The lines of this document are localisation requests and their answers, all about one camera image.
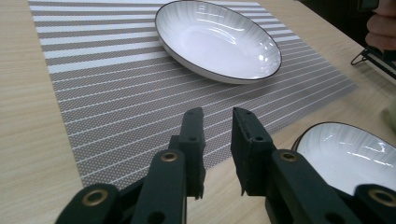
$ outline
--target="white bowl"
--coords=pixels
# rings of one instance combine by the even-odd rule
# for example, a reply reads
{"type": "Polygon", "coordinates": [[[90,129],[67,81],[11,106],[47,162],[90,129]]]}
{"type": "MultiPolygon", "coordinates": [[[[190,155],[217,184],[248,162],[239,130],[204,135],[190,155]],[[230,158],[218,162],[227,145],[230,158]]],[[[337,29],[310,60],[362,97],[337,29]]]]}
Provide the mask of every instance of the white bowl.
{"type": "Polygon", "coordinates": [[[364,130],[321,123],[304,133],[293,149],[329,185],[350,195],[362,184],[396,190],[396,148],[364,130]]]}
{"type": "Polygon", "coordinates": [[[172,2],[155,17],[165,50],[191,71],[220,82],[248,84],[281,64],[276,42],[258,24],[228,8],[172,2]]]}

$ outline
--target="hand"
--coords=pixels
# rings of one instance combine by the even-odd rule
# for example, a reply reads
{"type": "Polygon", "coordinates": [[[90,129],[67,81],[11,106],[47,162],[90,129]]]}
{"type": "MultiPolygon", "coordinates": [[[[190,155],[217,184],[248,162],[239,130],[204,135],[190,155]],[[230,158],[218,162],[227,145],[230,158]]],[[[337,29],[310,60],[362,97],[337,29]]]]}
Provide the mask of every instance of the hand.
{"type": "Polygon", "coordinates": [[[382,51],[396,50],[396,0],[379,0],[374,12],[367,22],[367,44],[382,51]]]}

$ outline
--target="wooden table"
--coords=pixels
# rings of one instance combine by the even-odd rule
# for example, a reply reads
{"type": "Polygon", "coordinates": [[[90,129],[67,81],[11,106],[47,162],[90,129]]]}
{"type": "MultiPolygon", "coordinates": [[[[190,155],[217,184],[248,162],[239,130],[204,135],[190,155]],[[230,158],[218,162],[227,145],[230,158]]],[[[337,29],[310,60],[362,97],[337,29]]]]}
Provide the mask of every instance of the wooden table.
{"type": "MultiPolygon", "coordinates": [[[[370,131],[396,146],[383,110],[396,83],[373,67],[349,62],[361,47],[292,0],[260,0],[359,88],[273,135],[290,148],[322,121],[370,131]]],[[[26,0],[0,2],[0,223],[53,223],[82,188],[62,116],[26,0]]],[[[207,171],[205,197],[189,200],[188,223],[269,223],[264,198],[240,196],[232,159],[207,171]]]]}

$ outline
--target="striped placemat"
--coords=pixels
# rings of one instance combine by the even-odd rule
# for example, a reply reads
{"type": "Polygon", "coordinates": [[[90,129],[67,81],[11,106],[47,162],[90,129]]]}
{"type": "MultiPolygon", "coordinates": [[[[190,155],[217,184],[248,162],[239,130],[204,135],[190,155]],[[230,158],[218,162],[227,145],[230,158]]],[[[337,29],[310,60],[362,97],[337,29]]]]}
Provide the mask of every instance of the striped placemat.
{"type": "Polygon", "coordinates": [[[216,2],[263,27],[281,48],[276,75],[251,85],[200,77],[174,61],[154,26],[167,0],[30,0],[85,186],[123,189],[178,134],[182,115],[205,113],[205,167],[231,157],[232,108],[253,111],[269,133],[353,91],[353,84],[258,3],[216,2]]]}

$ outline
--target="bowl rim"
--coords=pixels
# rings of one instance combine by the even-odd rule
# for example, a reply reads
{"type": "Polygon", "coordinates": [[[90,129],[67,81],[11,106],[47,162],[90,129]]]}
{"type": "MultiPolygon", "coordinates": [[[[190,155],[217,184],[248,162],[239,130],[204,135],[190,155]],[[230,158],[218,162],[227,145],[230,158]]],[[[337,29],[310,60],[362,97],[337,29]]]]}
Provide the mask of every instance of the bowl rim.
{"type": "Polygon", "coordinates": [[[229,8],[227,8],[227,7],[223,7],[223,6],[214,4],[214,3],[209,3],[209,2],[199,1],[199,0],[189,0],[189,1],[178,0],[178,1],[170,2],[170,3],[167,3],[167,4],[163,5],[162,7],[160,7],[160,9],[157,10],[157,12],[156,12],[156,14],[155,14],[154,23],[155,23],[155,28],[156,28],[156,30],[157,30],[158,37],[160,38],[160,42],[164,45],[164,48],[165,48],[166,51],[167,51],[168,49],[171,50],[172,53],[176,54],[176,56],[177,56],[178,58],[183,59],[186,63],[192,64],[193,66],[196,66],[196,68],[202,70],[202,71],[205,72],[205,73],[212,74],[212,75],[216,75],[216,76],[221,77],[221,78],[224,78],[224,79],[232,80],[232,81],[230,81],[230,82],[221,81],[221,82],[223,82],[223,83],[228,83],[228,84],[239,84],[239,85],[240,85],[240,84],[249,84],[249,83],[256,83],[256,82],[259,82],[259,81],[261,81],[261,80],[263,80],[263,79],[266,79],[266,78],[271,77],[271,76],[273,76],[274,74],[276,74],[277,71],[279,71],[279,69],[280,69],[280,67],[281,67],[281,65],[282,65],[282,62],[283,62],[283,60],[282,60],[282,52],[280,51],[279,46],[277,45],[277,43],[275,42],[275,40],[274,40],[274,39],[262,28],[262,27],[260,27],[259,24],[257,24],[255,21],[249,19],[248,17],[242,15],[242,14],[239,13],[239,12],[236,12],[236,11],[234,11],[234,10],[232,10],[232,9],[229,9],[229,8]],[[270,37],[270,39],[275,43],[276,48],[277,48],[278,51],[279,51],[279,58],[280,58],[280,60],[279,60],[279,65],[278,65],[277,69],[276,69],[271,75],[268,75],[268,76],[266,76],[266,77],[253,78],[253,79],[252,79],[252,78],[229,77],[229,76],[226,76],[226,75],[217,73],[217,72],[210,71],[210,70],[208,70],[208,69],[206,69],[206,68],[203,68],[201,65],[198,65],[198,64],[196,64],[196,63],[193,63],[193,62],[187,60],[186,58],[184,58],[183,56],[181,56],[179,53],[177,53],[175,50],[173,50],[173,49],[163,40],[163,37],[161,36],[161,33],[159,32],[158,25],[157,25],[157,21],[158,21],[157,18],[158,18],[159,13],[161,12],[161,10],[163,10],[165,7],[167,7],[167,6],[169,6],[169,5],[178,4],[178,3],[181,3],[181,2],[183,2],[183,3],[195,2],[195,3],[202,3],[202,4],[212,5],[213,7],[221,7],[221,8],[224,8],[225,10],[228,10],[228,11],[231,11],[231,12],[237,14],[238,16],[244,18],[245,20],[248,20],[248,21],[252,22],[252,23],[253,23],[255,26],[257,26],[259,29],[263,30],[263,31],[270,37]]]}
{"type": "Polygon", "coordinates": [[[364,130],[364,129],[362,129],[362,128],[359,128],[359,127],[357,127],[357,126],[354,126],[354,125],[351,125],[351,124],[347,124],[347,123],[343,123],[343,122],[337,122],[337,121],[324,121],[324,122],[320,122],[320,123],[314,124],[314,125],[310,126],[308,129],[306,129],[306,130],[296,139],[296,141],[294,142],[294,144],[293,144],[293,146],[291,147],[290,150],[298,152],[297,149],[298,149],[298,146],[300,145],[301,140],[303,139],[303,137],[304,137],[309,131],[311,131],[311,129],[314,129],[315,127],[317,127],[317,126],[319,126],[319,125],[322,125],[322,124],[343,124],[343,125],[346,125],[346,126],[349,126],[349,127],[352,127],[352,128],[358,129],[358,130],[361,130],[361,131],[363,131],[363,132],[365,132],[365,133],[369,133],[369,134],[371,134],[373,137],[378,138],[379,140],[383,141],[384,143],[388,144],[389,146],[392,146],[392,147],[396,148],[394,145],[388,143],[387,141],[384,141],[382,138],[376,136],[375,134],[370,133],[370,132],[367,132],[366,130],[364,130]]]}

